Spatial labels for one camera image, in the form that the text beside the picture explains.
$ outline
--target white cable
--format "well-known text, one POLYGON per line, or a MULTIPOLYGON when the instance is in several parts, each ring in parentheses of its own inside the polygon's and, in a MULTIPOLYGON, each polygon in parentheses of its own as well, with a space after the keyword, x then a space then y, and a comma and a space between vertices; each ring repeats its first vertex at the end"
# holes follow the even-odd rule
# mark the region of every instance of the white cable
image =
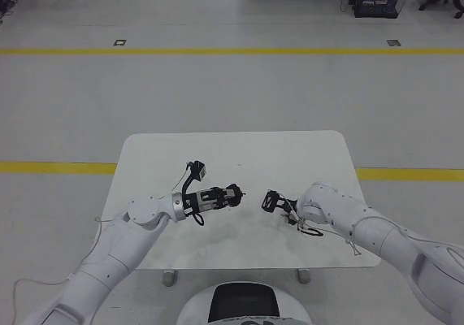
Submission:
MULTIPOLYGON (((305 218, 302 218, 300 215, 298 215, 298 213, 295 211, 295 209, 293 209, 293 206, 291 205, 291 203, 289 203, 288 199, 283 195, 283 194, 280 194, 278 193, 287 203, 288 203, 288 206, 291 208, 291 210, 293 211, 293 213, 298 217, 299 220, 303 220, 303 224, 306 225, 307 227, 309 227, 306 223, 306 219, 305 218)), ((320 230, 321 232, 329 232, 333 235, 337 235, 339 236, 340 238, 342 239, 345 239, 341 234, 339 234, 338 232, 332 232, 330 230, 327 230, 327 229, 322 229, 322 228, 318 228, 318 227, 313 227, 314 229, 316 230, 320 230)), ((360 253, 360 251, 356 248, 356 245, 350 241, 350 240, 347 240, 345 239, 345 243, 347 243, 348 245, 351 246, 351 248, 353 249, 353 253, 354 253, 354 256, 358 256, 358 255, 362 255, 362 253, 360 253)))
POLYGON ((96 247, 96 245, 98 244, 98 242, 100 241, 100 235, 102 234, 102 223, 108 223, 110 222, 110 220, 102 220, 100 217, 96 217, 94 218, 94 221, 98 222, 98 228, 99 228, 99 231, 98 231, 98 238, 96 239, 96 241, 94 242, 94 245, 93 245, 93 248, 87 253, 87 255, 84 256, 84 258, 81 259, 80 263, 78 264, 78 266, 76 267, 76 269, 64 280, 60 281, 60 282, 45 282, 45 281, 40 281, 40 280, 37 280, 37 279, 28 279, 28 278, 20 278, 20 279, 17 279, 14 283, 13 283, 13 291, 11 292, 11 302, 12 302, 12 305, 13 305, 13 319, 11 320, 11 325, 15 325, 15 321, 17 319, 17 304, 16 304, 16 292, 17 292, 17 285, 20 283, 20 282, 31 282, 31 283, 34 283, 34 284, 43 284, 43 285, 60 285, 60 284, 65 284, 67 281, 69 281, 72 277, 72 275, 74 275, 78 269, 80 269, 80 267, 82 266, 82 263, 84 262, 84 260, 86 258, 89 257, 89 255, 94 251, 94 248, 96 247))
POLYGON ((179 184, 181 183, 181 181, 183 180, 183 178, 184 178, 184 176, 186 175, 186 172, 187 172, 187 171, 189 171, 188 168, 186 168, 186 169, 184 170, 184 173, 183 173, 183 175, 181 176, 180 180, 177 182, 176 186, 174 186, 174 187, 170 190, 171 192, 173 192, 173 191, 176 189, 177 185, 179 185, 179 184))

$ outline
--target white table top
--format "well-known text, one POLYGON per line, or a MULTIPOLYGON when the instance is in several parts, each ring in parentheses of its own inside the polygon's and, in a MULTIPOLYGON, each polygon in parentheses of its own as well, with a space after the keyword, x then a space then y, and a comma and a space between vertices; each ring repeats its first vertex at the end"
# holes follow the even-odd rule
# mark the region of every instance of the white table top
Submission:
POLYGON ((138 269, 372 267, 379 263, 377 256, 361 248, 362 255, 354 257, 338 236, 302 235, 280 216, 282 210, 269 214, 261 209, 268 189, 296 199, 316 180, 363 200, 344 137, 335 131, 130 136, 119 157, 103 218, 112 219, 135 197, 169 193, 186 162, 193 160, 204 162, 207 174, 201 183, 192 182, 189 192, 236 183, 246 196, 238 207, 204 213, 203 227, 193 218, 169 223, 138 269))

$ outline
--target yellow stripe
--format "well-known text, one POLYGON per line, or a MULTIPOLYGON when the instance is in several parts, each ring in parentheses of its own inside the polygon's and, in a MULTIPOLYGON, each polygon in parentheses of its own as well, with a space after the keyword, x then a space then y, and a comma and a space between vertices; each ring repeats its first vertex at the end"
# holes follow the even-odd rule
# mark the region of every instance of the yellow stripe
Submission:
POLYGON ((0 49, 0 55, 464 55, 464 49, 187 48, 0 49))
MULTIPOLYGON (((108 162, 0 162, 0 173, 113 175, 108 162)), ((464 182, 464 169, 357 168, 360 180, 464 182)))
POLYGON ((115 163, 104 162, 0 162, 0 173, 113 175, 115 163))
POLYGON ((359 180, 464 182, 464 169, 357 168, 359 180))

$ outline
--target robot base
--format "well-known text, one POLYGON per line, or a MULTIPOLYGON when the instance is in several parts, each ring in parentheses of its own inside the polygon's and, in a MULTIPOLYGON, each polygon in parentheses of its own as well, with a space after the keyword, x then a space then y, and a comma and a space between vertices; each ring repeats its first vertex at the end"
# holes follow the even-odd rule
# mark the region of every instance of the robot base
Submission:
POLYGON ((255 282, 206 288, 184 305, 176 325, 202 325, 241 316, 272 316, 311 323, 304 306, 286 292, 255 282))

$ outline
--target black cable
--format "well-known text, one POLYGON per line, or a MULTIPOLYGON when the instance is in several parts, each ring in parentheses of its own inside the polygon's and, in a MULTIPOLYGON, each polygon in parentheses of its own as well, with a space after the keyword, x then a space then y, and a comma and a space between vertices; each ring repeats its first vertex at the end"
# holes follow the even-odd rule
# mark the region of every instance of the black cable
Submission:
POLYGON ((205 225, 205 220, 202 218, 202 215, 200 215, 200 214, 192 214, 192 216, 193 216, 193 219, 196 220, 196 223, 199 226, 204 226, 205 225))

